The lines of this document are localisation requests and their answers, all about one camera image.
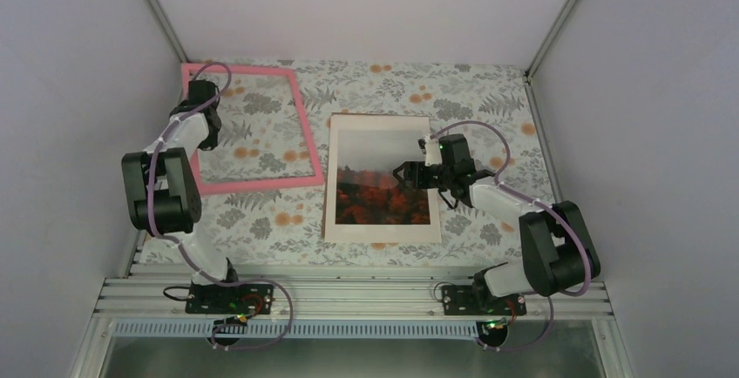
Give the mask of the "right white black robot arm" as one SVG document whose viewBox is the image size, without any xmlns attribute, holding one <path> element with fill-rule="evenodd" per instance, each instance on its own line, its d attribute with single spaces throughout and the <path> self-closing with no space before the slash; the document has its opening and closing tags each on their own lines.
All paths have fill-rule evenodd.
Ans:
<svg viewBox="0 0 739 378">
<path fill-rule="evenodd" d="M 406 161 L 393 172 L 401 186 L 449 193 L 451 209 L 464 205 L 517 226 L 520 260 L 473 277 L 471 300 L 481 314 L 494 314 L 514 294 L 580 296 L 588 290 L 600 262 L 577 205 L 548 205 L 507 186 L 498 173 L 477 169 L 461 134 L 425 136 L 419 147 L 424 160 Z"/>
</svg>

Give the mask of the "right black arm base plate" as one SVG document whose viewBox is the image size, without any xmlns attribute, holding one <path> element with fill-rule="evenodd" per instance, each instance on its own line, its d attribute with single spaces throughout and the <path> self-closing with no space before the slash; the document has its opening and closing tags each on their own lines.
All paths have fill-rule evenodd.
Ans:
<svg viewBox="0 0 739 378">
<path fill-rule="evenodd" d="M 511 294 L 495 297 L 487 291 L 475 291 L 473 286 L 444 284 L 440 296 L 444 314 L 450 316 L 512 316 L 526 315 L 525 297 Z"/>
</svg>

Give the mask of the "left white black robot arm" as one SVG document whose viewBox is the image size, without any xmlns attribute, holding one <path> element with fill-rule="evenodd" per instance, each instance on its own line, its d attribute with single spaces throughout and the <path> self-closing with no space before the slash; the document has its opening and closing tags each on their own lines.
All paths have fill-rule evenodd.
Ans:
<svg viewBox="0 0 739 378">
<path fill-rule="evenodd" d="M 193 269 L 182 300 L 229 313 L 241 304 L 243 291 L 230 260 L 199 230 L 203 206 L 192 168 L 196 151 L 218 145 L 219 99 L 215 83 L 189 81 L 165 130 L 144 151 L 127 153 L 121 168 L 133 226 L 170 244 Z"/>
</svg>

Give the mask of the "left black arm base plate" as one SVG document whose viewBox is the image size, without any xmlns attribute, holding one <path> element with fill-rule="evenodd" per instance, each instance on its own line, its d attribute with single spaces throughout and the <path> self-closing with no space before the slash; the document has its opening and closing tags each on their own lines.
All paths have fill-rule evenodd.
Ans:
<svg viewBox="0 0 739 378">
<path fill-rule="evenodd" d="M 238 287 L 192 284 L 186 299 L 188 314 L 223 314 L 226 316 L 269 314 L 275 288 L 268 284 Z"/>
</svg>

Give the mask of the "pink wooden photo frame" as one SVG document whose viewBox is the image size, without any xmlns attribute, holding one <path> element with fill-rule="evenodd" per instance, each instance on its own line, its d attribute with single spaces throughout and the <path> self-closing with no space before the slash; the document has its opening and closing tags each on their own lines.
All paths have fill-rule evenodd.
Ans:
<svg viewBox="0 0 739 378">
<path fill-rule="evenodd" d="M 295 72 L 252 65 L 181 66 L 182 85 L 217 84 L 218 145 L 193 155 L 203 195 L 319 186 L 324 181 Z"/>
</svg>

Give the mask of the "white passe-partout mat board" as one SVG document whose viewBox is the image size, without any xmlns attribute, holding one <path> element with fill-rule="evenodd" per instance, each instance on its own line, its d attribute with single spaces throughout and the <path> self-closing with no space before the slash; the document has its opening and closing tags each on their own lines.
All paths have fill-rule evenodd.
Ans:
<svg viewBox="0 0 739 378">
<path fill-rule="evenodd" d="M 438 243 L 441 240 L 440 211 L 437 192 L 428 193 L 431 222 L 429 225 L 338 225 L 335 223 L 337 142 L 340 130 L 412 130 L 428 135 L 431 122 L 425 116 L 394 116 L 337 113 L 331 116 L 329 156 L 324 209 L 324 239 L 332 243 Z"/>
</svg>

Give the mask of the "autumn forest photo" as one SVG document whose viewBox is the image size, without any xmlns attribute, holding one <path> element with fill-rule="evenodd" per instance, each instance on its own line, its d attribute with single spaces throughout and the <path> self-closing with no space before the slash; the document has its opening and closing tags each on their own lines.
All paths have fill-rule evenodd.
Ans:
<svg viewBox="0 0 739 378">
<path fill-rule="evenodd" d="M 340 130 L 337 142 L 335 223 L 429 225 L 428 193 L 402 186 L 393 171 L 423 154 L 412 130 Z"/>
</svg>

